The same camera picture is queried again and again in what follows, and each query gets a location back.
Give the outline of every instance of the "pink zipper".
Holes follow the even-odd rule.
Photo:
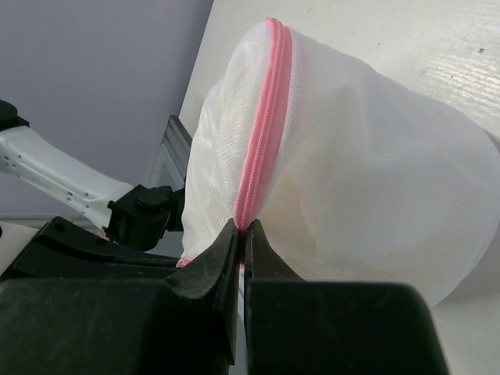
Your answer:
[[[239,230],[246,230],[261,209],[287,115],[291,34],[278,20],[267,19],[266,23],[271,31],[271,51],[234,203],[234,220]]]

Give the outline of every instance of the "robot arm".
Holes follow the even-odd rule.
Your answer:
[[[109,226],[108,203],[134,188],[61,152],[28,126],[0,131],[0,157],[0,171],[67,204],[98,228]]]
[[[0,171],[25,180],[86,216],[109,239],[137,250],[182,230],[184,189],[146,188],[109,178],[45,141],[0,100]]]

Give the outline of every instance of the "mesh laundry bag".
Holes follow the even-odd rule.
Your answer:
[[[306,280],[401,281],[434,305],[497,229],[500,155],[459,111],[266,20],[203,105],[180,266],[231,217]]]

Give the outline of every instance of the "gray wall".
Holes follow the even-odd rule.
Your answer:
[[[93,168],[147,184],[213,0],[3,0],[0,98]],[[0,216],[63,205],[0,175]]]

